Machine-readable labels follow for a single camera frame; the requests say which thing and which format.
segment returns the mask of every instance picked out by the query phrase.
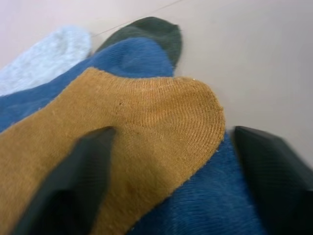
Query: beige surface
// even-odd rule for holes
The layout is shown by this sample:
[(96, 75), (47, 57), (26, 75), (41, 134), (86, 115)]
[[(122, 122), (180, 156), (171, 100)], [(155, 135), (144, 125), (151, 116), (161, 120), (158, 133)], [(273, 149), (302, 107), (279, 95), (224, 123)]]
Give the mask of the beige surface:
[(116, 129), (111, 185), (92, 234), (122, 235), (211, 158), (225, 119), (215, 94), (194, 79), (128, 79), (87, 69), (0, 134), (0, 235), (75, 141), (106, 126)]
[(161, 17), (182, 28), (177, 74), (211, 86), (224, 106), (228, 127), (245, 125), (278, 134), (313, 165), (313, 1), (174, 2), (3, 0), (0, 67), (62, 24), (85, 26), (94, 35), (116, 27), (93, 38), (96, 48), (120, 24)]

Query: knit fabric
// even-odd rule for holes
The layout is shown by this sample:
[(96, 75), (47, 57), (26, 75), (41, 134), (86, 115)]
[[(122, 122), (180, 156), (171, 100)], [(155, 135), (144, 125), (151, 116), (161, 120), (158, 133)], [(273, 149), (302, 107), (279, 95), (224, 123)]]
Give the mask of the knit fabric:
[(90, 51), (87, 31), (62, 27), (0, 70), (0, 96), (49, 82), (84, 60)]
[(146, 17), (119, 29), (112, 34), (97, 50), (133, 37), (145, 37), (156, 41), (167, 53), (175, 67), (181, 53), (181, 34), (178, 25), (156, 17)]
[(42, 110), (0, 134), (0, 234), (86, 132), (113, 126), (111, 186), (93, 234), (124, 234), (189, 179), (224, 136), (210, 88), (194, 79), (127, 79), (87, 69)]
[(266, 235), (228, 134), (212, 158), (128, 235)]
[(126, 39), (82, 61), (49, 83), (0, 97), (0, 132), (46, 106), (88, 67), (129, 78), (173, 76), (171, 62), (157, 43), (146, 38)]

